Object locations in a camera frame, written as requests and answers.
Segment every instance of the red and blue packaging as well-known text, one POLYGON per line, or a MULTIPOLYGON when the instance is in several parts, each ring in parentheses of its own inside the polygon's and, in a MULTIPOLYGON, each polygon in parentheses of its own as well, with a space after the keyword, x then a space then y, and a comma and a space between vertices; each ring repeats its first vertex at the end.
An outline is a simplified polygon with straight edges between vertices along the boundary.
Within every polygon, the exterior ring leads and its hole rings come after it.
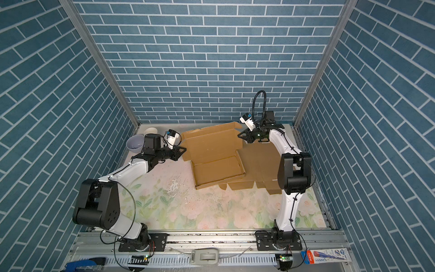
POLYGON ((301 251, 301 255, 303 258, 305 257, 304 262, 307 265, 326 262, 351 262, 349 252, 346 248, 307 250, 301 251))

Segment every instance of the metal post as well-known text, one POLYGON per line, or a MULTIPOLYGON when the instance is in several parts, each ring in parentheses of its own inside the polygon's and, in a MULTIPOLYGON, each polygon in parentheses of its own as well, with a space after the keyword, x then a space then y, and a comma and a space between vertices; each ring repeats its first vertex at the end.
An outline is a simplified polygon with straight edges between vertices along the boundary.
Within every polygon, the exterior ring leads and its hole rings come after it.
POLYGON ((130 118, 131 122, 133 123, 133 125, 136 128, 138 128, 140 123, 139 123, 138 119, 136 118, 136 115, 134 114, 133 110, 131 109, 130 105, 128 104, 127 100, 125 99, 125 96, 122 93, 122 90, 118 85, 118 82, 116 81, 115 77, 113 76, 112 71, 110 71, 109 66, 107 65, 106 61, 104 60, 104 57, 100 52, 100 49, 95 44, 95 41, 92 38, 92 35, 90 34, 88 28, 86 27, 86 24, 83 21, 83 18, 80 16, 73 1, 72 0, 59 0, 59 2, 62 5, 62 7, 64 8, 65 12, 67 13, 69 19, 73 23, 73 25, 76 28, 77 32, 79 33, 80 37, 82 38, 84 44, 86 45, 86 47, 89 50, 92 57, 94 58, 95 62, 97 63, 98 67, 100 68, 101 72, 103 73, 104 77, 106 78, 107 82, 109 83, 110 87, 112 88, 112 91, 115 93, 116 97, 118 98, 119 102, 121 103, 121 105, 124 108, 125 112, 127 113, 128 117, 130 118))
POLYGON ((347 0, 345 5, 343 6, 343 10, 341 11, 340 17, 337 21, 337 25, 334 27, 334 30, 332 31, 331 38, 329 39, 325 52, 322 55, 316 73, 314 74, 313 79, 311 80, 307 93, 305 94, 304 99, 302 100, 302 104, 298 110, 298 113, 294 118, 293 124, 295 127, 299 125, 299 123, 302 120, 302 116, 304 116, 305 110, 308 107, 308 103, 310 103, 311 97, 313 97, 314 95, 317 85, 319 84, 320 78, 322 77, 323 72, 326 69, 326 65, 328 64, 329 59, 331 58, 332 53, 334 52, 335 46, 337 46, 338 44, 338 40, 340 39, 341 34, 343 33, 343 30, 347 22, 349 21, 349 18, 357 2, 358 0, 347 0))

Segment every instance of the black mounting plate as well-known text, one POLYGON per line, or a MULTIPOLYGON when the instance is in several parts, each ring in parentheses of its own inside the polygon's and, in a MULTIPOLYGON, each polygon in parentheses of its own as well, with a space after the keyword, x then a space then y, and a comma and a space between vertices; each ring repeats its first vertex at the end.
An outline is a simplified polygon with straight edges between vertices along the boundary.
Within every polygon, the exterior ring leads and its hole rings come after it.
POLYGON ((302 244, 300 241, 299 235, 297 235, 297 239, 295 242, 286 241, 285 243, 280 242, 277 245, 274 245, 272 234, 266 231, 260 231, 255 233, 255 237, 257 240, 257 250, 258 251, 270 251, 270 250, 287 250, 287 246, 290 245, 291 250, 302 250, 302 244))
MULTIPOLYGON (((149 236, 151 237, 151 241, 154 241, 154 251, 155 252, 162 252, 164 251, 164 248, 166 246, 166 240, 167 240, 167 234, 166 233, 149 233, 149 236)), ((119 245, 119 252, 138 252, 136 251, 136 248, 128 243, 120 244, 119 245)))

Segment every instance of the brick wallpaper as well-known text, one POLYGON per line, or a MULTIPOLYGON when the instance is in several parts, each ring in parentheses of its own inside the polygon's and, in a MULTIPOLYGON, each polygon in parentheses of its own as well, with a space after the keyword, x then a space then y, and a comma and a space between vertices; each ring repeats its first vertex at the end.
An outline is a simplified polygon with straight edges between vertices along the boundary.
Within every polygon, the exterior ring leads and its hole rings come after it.
POLYGON ((435 271, 435 2, 359 0, 301 122, 362 271, 435 271))
POLYGON ((0 271, 59 271, 133 126, 57 0, 0 0, 0 271))
POLYGON ((75 1, 142 123, 292 121, 345 0, 75 1))

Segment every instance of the flattened cardboard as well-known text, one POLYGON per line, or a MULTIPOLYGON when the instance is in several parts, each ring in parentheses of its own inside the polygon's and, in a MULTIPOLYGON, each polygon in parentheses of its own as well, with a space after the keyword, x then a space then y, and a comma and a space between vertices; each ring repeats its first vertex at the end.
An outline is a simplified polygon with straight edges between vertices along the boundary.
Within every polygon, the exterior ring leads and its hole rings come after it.
POLYGON ((181 146, 187 148, 184 161, 191 161, 196 189, 223 184, 245 175, 238 149, 242 128, 237 122, 196 129, 181 134, 181 146))
MULTIPOLYGON (((255 181, 257 188, 266 188, 270 195, 281 193, 277 180, 281 155, 273 143, 244 143, 239 154, 246 175, 228 182, 232 190, 252 188, 255 181)), ((225 190, 226 186, 220 185, 220 188, 225 190)))

